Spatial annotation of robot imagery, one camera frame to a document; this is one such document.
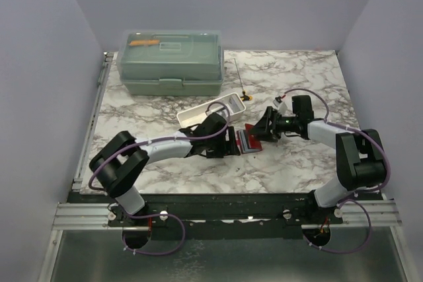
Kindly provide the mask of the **red leather card holder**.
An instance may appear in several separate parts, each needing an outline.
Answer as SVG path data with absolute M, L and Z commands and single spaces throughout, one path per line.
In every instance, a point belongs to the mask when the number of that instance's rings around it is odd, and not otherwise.
M 252 128 L 253 125 L 246 123 L 244 129 L 236 131 L 237 145 L 242 155 L 262 151 L 261 142 L 249 133 Z

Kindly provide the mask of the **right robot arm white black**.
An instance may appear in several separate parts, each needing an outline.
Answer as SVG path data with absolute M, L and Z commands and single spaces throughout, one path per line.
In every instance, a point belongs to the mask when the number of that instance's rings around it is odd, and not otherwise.
M 284 97 L 266 108 L 249 130 L 258 141 L 277 142 L 282 135 L 322 143 L 335 150 L 336 174 L 326 184 L 307 194 L 302 212 L 313 224 L 320 223 L 340 202 L 353 193 L 374 192 L 387 183 L 391 167 L 379 134 L 374 129 L 358 130 L 316 118 L 311 97 L 291 98 L 293 116 L 285 116 Z

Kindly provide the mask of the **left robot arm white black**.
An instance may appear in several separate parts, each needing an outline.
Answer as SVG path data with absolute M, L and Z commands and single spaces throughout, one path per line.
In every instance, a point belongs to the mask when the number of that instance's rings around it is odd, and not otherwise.
M 234 127 L 225 117 L 212 113 L 202 123 L 156 139 L 140 141 L 121 131 L 96 154 L 89 168 L 106 194 L 121 205 L 125 220 L 138 226 L 146 220 L 147 211 L 135 181 L 147 165 L 192 156 L 221 159 L 240 154 Z

